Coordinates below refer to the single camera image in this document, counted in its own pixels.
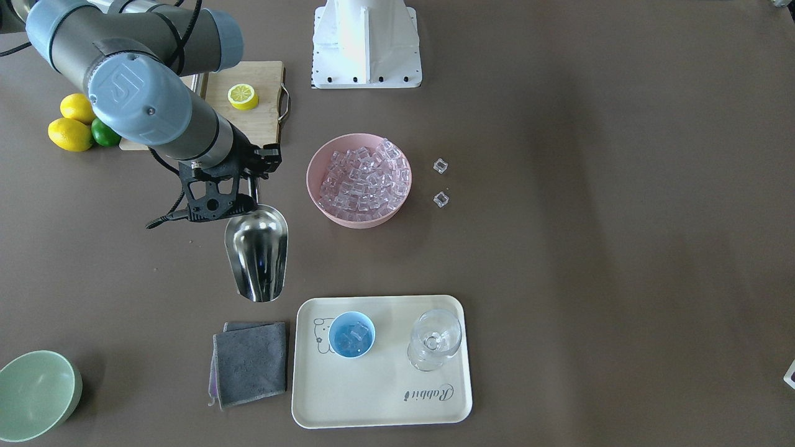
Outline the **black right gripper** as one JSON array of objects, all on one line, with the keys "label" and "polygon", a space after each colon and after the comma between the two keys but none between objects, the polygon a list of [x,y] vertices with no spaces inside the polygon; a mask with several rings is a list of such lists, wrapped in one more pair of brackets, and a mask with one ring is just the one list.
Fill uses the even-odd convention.
[{"label": "black right gripper", "polygon": [[245,135],[233,135],[230,152],[218,165],[193,168],[181,164],[179,178],[187,206],[179,218],[190,222],[225,220],[253,211],[257,201],[239,192],[241,180],[268,179],[282,162],[281,145],[255,145]]}]

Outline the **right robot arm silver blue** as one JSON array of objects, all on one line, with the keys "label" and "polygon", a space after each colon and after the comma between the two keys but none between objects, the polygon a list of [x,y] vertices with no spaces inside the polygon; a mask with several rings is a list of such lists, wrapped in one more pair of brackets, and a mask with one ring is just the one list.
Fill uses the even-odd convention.
[{"label": "right robot arm silver blue", "polygon": [[155,1],[3,1],[2,32],[28,45],[85,94],[97,117],[157,161],[177,161],[184,209],[151,221],[264,216],[257,179],[281,164],[182,82],[241,62],[241,28],[227,12]]}]

